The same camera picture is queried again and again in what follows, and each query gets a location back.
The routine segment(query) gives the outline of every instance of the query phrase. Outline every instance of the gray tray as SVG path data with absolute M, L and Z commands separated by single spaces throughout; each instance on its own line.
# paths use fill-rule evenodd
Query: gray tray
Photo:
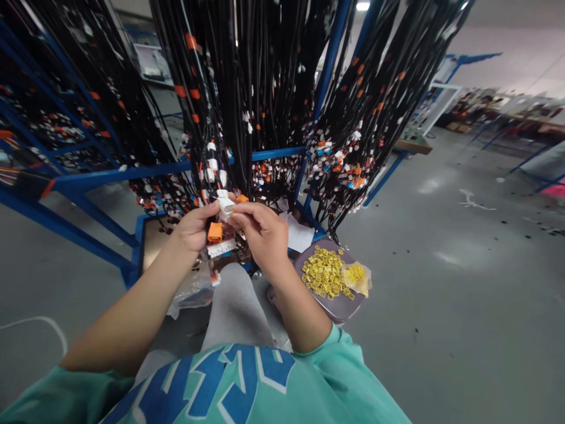
M 302 271 L 302 266 L 304 262 L 315 253 L 315 247 L 319 246 L 321 249 L 327 249 L 328 251 L 333 250 L 334 252 L 338 253 L 338 250 L 341 249 L 337 244 L 335 244 L 331 240 L 320 240 L 308 249 L 304 250 L 304 252 L 298 256 L 298 258 L 294 261 L 294 269 L 298 273 L 298 276 L 302 278 L 304 275 L 304 271 Z M 355 260 L 349 255 L 347 250 L 343 250 L 343 255 L 340 255 L 341 258 L 345 261 L 346 264 L 354 263 Z M 312 293 L 314 298 L 318 301 L 320 305 L 325 309 L 326 313 L 330 317 L 330 319 L 336 324 L 342 324 L 347 321 L 349 318 L 353 316 L 357 309 L 361 306 L 361 302 L 365 299 L 365 296 L 362 294 L 358 294 L 353 290 L 351 293 L 355 296 L 355 299 L 351 300 L 348 297 L 345 297 L 343 293 L 340 293 L 339 296 L 333 298 L 332 300 L 328 300 L 325 297 L 320 297 L 315 294 L 312 289 L 309 289 Z

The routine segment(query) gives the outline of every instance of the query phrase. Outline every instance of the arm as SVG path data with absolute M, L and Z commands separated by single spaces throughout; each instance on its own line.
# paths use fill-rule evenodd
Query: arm
M 308 353 L 320 347 L 330 335 L 331 321 L 288 259 L 287 222 L 259 203 L 237 204 L 234 211 L 253 258 L 275 288 L 293 349 Z
M 206 219 L 218 212 L 213 203 L 188 213 L 137 283 L 71 346 L 61 367 L 135 376 L 172 298 L 206 246 Z

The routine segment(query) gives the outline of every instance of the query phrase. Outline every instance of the workbench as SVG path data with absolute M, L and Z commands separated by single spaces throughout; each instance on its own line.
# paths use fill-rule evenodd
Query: workbench
M 390 176 L 396 171 L 396 168 L 400 165 L 400 163 L 408 157 L 408 155 L 415 155 L 415 154 L 422 154 L 428 155 L 432 150 L 432 147 L 428 144 L 426 139 L 419 135 L 416 138 L 411 138 L 409 140 L 404 140 L 399 138 L 396 144 L 394 145 L 393 151 L 398 154 L 396 160 L 392 164 L 392 166 L 386 171 L 386 173 L 381 177 L 378 181 L 377 185 L 369 191 L 367 199 L 365 203 L 363 203 L 364 207 L 369 206 L 373 197 L 375 197 L 378 191 L 384 186 L 384 184 L 388 181 Z

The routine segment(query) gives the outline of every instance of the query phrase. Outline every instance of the orange connector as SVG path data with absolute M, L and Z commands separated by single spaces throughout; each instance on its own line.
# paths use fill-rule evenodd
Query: orange connector
M 208 241 L 210 243 L 219 243 L 222 241 L 223 234 L 222 223 L 211 223 L 208 230 Z

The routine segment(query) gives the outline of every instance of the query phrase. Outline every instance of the epoxy floor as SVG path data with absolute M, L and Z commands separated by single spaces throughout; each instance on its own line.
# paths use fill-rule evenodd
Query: epoxy floor
M 433 133 L 431 154 L 402 163 L 372 205 L 339 229 L 342 244 L 372 269 L 374 285 L 344 328 L 415 424 L 563 422 L 565 237 L 540 230 L 565 228 L 563 212 L 529 196 L 533 185 L 518 174 L 496 183 L 520 157 L 480 151 L 467 135 Z M 460 204 L 461 189 L 496 210 Z M 91 198 L 133 232 L 140 210 L 126 186 Z M 129 256 L 65 199 L 46 203 Z M 0 326 L 46 316 L 72 343 L 123 294 L 118 270 L 4 206 L 0 217 Z M 279 337 L 266 284 L 257 286 Z M 188 335 L 207 313 L 167 319 L 157 345 L 189 351 L 197 342 Z M 45 322 L 0 330 L 0 409 L 60 358 Z

